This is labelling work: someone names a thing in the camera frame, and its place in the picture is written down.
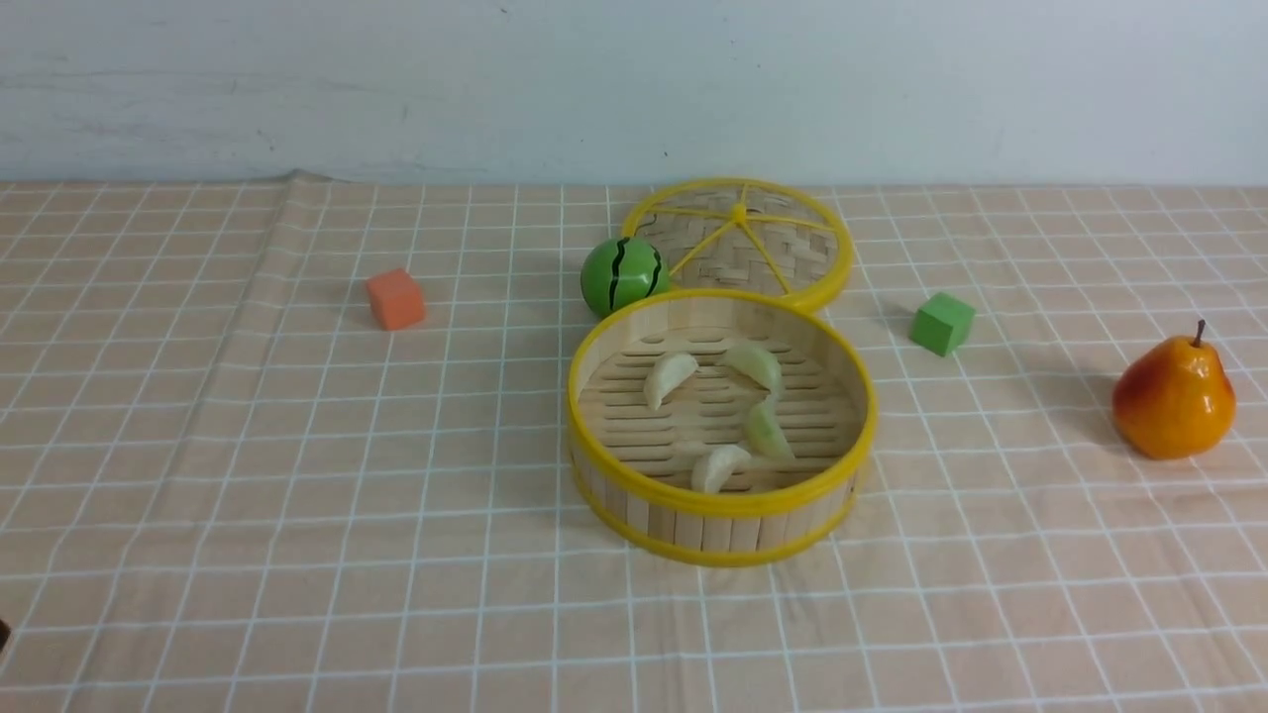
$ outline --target bamboo steamer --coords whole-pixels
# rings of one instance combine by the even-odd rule
[[[650,242],[676,288],[767,294],[808,312],[841,294],[855,258],[834,211],[795,188],[747,178],[653,193],[630,211],[621,235]]]
[[[754,453],[721,492],[695,492],[696,458],[742,442],[744,414],[767,393],[718,364],[741,339],[782,367],[776,414],[796,458]],[[652,411],[643,382],[670,351],[700,369]],[[853,504],[879,419],[866,367],[832,327],[733,289],[677,289],[611,315],[582,341],[567,388],[567,450],[590,507],[631,543],[704,566],[771,562],[825,537]]]

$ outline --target yellow rim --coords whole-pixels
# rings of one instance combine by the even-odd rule
[[[814,477],[772,492],[762,492],[758,495],[709,495],[664,485],[649,478],[618,461],[611,452],[598,443],[598,439],[596,439],[590,433],[590,429],[586,428],[577,403],[577,395],[579,395],[582,387],[586,386],[581,383],[578,373],[581,369],[581,356],[590,350],[590,348],[595,344],[595,340],[598,339],[601,334],[611,329],[611,326],[616,322],[624,320],[628,315],[659,302],[691,299],[696,297],[742,299],[765,304],[775,310],[784,310],[785,312],[790,312],[809,321],[827,332],[828,337],[850,355],[855,368],[858,369],[860,381],[864,383],[864,393],[866,395],[867,405],[866,415],[864,416],[864,428],[858,434],[858,439],[855,442],[853,447],[851,447],[851,449],[841,457],[839,461]],[[576,355],[572,359],[572,365],[568,368],[568,430],[571,438],[581,445],[586,457],[591,462],[596,463],[604,474],[607,476],[609,480],[615,481],[621,488],[642,497],[652,505],[659,505],[680,513],[691,513],[716,518],[760,518],[763,515],[795,510],[803,505],[813,502],[820,495],[837,487],[860,469],[871,450],[872,439],[876,434],[877,419],[879,412],[876,409],[876,393],[872,387],[871,376],[867,373],[867,368],[864,365],[864,360],[858,356],[858,353],[855,351],[855,348],[819,317],[808,312],[801,312],[800,310],[789,306],[780,298],[754,294],[751,292],[720,288],[695,288],[666,292],[663,294],[640,299],[609,315],[604,321],[598,322],[598,326],[592,329],[590,334],[586,335],[586,339],[582,340],[581,346],[577,348]]]
[[[819,202],[813,195],[798,190],[795,188],[789,188],[786,185],[780,185],[776,183],[770,183],[757,179],[747,179],[741,176],[710,178],[710,179],[681,183],[678,185],[671,185],[668,188],[653,193],[652,195],[648,195],[638,206],[635,206],[634,209],[630,211],[629,216],[625,217],[625,222],[621,225],[621,235],[625,236],[635,235],[638,232],[638,228],[643,225],[643,216],[645,216],[648,212],[653,212],[657,208],[657,206],[659,206],[672,195],[683,193],[686,190],[696,190],[700,188],[713,188],[718,185],[732,185],[732,184],[739,184],[741,193],[739,193],[739,202],[734,207],[732,207],[732,212],[729,214],[723,214],[723,213],[714,214],[709,211],[695,211],[690,208],[659,209],[659,212],[664,213],[682,213],[690,216],[699,214],[704,217],[715,217],[725,221],[720,228],[714,231],[705,240],[700,241],[700,244],[692,247],[691,251],[687,252],[687,255],[685,255],[681,260],[678,260],[678,263],[671,268],[670,274],[676,275],[678,270],[681,270],[682,266],[691,260],[691,258],[695,258],[710,242],[716,240],[721,233],[727,232],[727,230],[738,226],[741,231],[748,237],[748,240],[753,242],[753,246],[757,247],[757,251],[762,255],[762,258],[766,260],[766,264],[770,265],[771,270],[775,273],[775,279],[779,280],[780,285],[784,288],[785,294],[779,297],[777,299],[789,302],[796,306],[798,308],[805,310],[808,312],[818,311],[824,306],[827,306],[833,299],[836,299],[836,297],[841,294],[841,291],[844,289],[846,282],[850,279],[850,270],[853,266],[855,261],[853,240],[850,236],[850,230],[846,227],[846,223],[842,222],[841,216],[838,216],[834,211],[828,209],[822,202]],[[801,288],[799,291],[791,289],[791,287],[789,287],[787,279],[784,277],[784,273],[775,265],[773,259],[766,251],[766,247],[761,245],[761,241],[757,240],[757,236],[753,235],[752,228],[748,227],[747,222],[737,223],[735,216],[744,213],[744,198],[748,195],[749,188],[761,188],[771,193],[782,193],[784,195],[787,195],[790,198],[801,202],[803,204],[808,206],[812,211],[818,213],[820,218],[823,218],[822,227],[827,227],[837,235],[837,258],[833,261],[832,266],[828,268],[828,273],[823,275],[823,278],[820,278],[814,284]],[[796,218],[784,218],[780,216],[748,217],[747,221],[787,222],[808,227],[819,227],[819,226],[813,226],[813,223],[806,223],[805,221],[800,221]]]
[[[571,461],[572,455],[569,454],[568,458]],[[577,492],[579,492],[582,500],[590,505],[590,510],[595,514],[595,516],[611,528],[612,532],[637,547],[642,547],[653,554],[659,554],[661,557],[701,567],[752,567],[754,565],[766,565],[786,559],[794,554],[800,554],[801,552],[809,549],[814,543],[828,537],[828,533],[837,529],[837,525],[839,525],[842,520],[850,515],[850,511],[853,510],[855,499],[858,497],[858,491],[864,487],[864,474],[862,471],[858,472],[858,480],[855,482],[855,487],[850,492],[850,497],[847,497],[844,504],[842,504],[841,511],[829,518],[823,527],[812,530],[804,537],[790,543],[781,544],[780,547],[772,547],[770,549],[758,549],[756,552],[701,552],[699,549],[687,549],[686,547],[652,538],[650,535],[640,533],[629,527],[626,523],[623,523],[612,516],[612,514],[595,499],[595,494],[586,485],[585,478],[581,477],[581,471],[577,469],[576,462],[572,463],[572,482],[577,486]]]

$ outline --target green ball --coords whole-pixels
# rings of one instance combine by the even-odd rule
[[[621,307],[670,289],[668,268],[656,247],[638,237],[612,237],[590,251],[581,266],[581,296],[604,318]]]

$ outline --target toy pear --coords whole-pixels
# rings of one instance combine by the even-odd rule
[[[1188,458],[1215,448],[1232,428],[1238,398],[1215,346],[1196,336],[1164,339],[1134,362],[1115,384],[1118,433],[1155,461]]]

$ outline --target white dumpling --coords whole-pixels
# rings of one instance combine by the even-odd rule
[[[776,396],[784,392],[784,370],[780,368],[780,360],[752,341],[741,341],[732,346],[718,363],[735,369]]]
[[[789,445],[789,439],[784,435],[784,429],[780,428],[780,420],[775,415],[773,396],[767,396],[748,410],[748,416],[744,419],[744,436],[753,450],[767,458],[780,461],[796,458],[792,447]]]
[[[673,351],[657,359],[643,382],[643,397],[647,398],[648,407],[659,411],[664,397],[691,378],[697,368],[700,364],[696,358],[686,351]]]
[[[696,461],[691,469],[691,490],[716,494],[737,468],[748,466],[752,455],[738,445],[719,445]]]

